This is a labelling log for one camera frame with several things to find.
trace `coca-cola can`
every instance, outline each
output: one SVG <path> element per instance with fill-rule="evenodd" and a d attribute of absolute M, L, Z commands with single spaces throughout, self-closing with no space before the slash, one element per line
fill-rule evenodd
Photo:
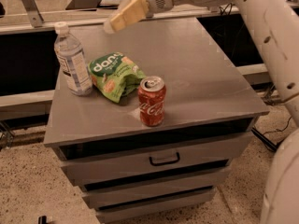
<path fill-rule="evenodd" d="M 164 120 L 166 86 L 160 77 L 145 77 L 138 88 L 140 119 L 147 126 L 157 126 Z"/>

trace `green chip bag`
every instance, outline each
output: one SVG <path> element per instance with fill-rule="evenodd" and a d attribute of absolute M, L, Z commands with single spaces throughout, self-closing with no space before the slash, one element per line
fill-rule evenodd
<path fill-rule="evenodd" d="M 115 103 L 135 90 L 145 77 L 134 62 L 119 52 L 92 61 L 88 68 L 93 85 Z"/>

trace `drawer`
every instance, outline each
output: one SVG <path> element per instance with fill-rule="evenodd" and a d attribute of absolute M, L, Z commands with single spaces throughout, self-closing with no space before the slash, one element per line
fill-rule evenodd
<path fill-rule="evenodd" d="M 131 217 L 139 217 L 183 206 L 205 203 L 212 200 L 214 195 L 215 189 L 211 187 L 195 189 L 176 195 L 167 195 L 155 200 L 129 203 L 107 210 L 100 210 L 97 214 L 97 218 L 101 223 L 108 223 Z"/>
<path fill-rule="evenodd" d="M 91 156 L 107 155 L 145 147 L 157 147 L 192 140 L 243 133 L 250 130 L 252 118 L 220 121 L 176 129 L 136 133 L 119 137 L 78 141 L 65 146 L 52 147 L 61 161 L 71 161 Z"/>
<path fill-rule="evenodd" d="M 75 186 L 126 176 L 158 173 L 211 161 L 238 157 L 248 145 L 251 133 L 237 133 L 158 147 L 66 161 L 62 167 Z"/>
<path fill-rule="evenodd" d="M 83 197 L 83 200 L 90 208 L 129 203 L 191 189 L 216 186 L 224 181 L 229 172 L 230 167 L 224 167 L 209 171 L 163 176 L 112 188 L 89 191 Z"/>

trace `water bottle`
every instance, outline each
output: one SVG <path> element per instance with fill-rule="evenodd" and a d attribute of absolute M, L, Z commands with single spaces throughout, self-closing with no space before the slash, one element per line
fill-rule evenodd
<path fill-rule="evenodd" d="M 68 88 L 76 95 L 88 95 L 93 90 L 93 82 L 85 63 L 81 43 L 70 34 L 64 21 L 55 23 L 55 31 L 58 36 L 54 49 Z"/>

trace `terrazzo floor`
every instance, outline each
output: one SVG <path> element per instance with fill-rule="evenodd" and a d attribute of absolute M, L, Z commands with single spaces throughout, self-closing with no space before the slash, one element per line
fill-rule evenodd
<path fill-rule="evenodd" d="M 283 105 L 269 106 L 256 128 L 277 143 L 294 129 Z M 52 224 L 98 224 L 93 210 L 81 199 L 60 169 L 60 161 L 43 146 L 45 127 L 16 131 L 11 149 L 0 152 L 0 223 L 37 224 L 47 216 Z M 253 137 L 232 172 L 217 186 L 212 201 L 118 222 L 118 224 L 257 224 L 263 190 L 274 153 Z"/>

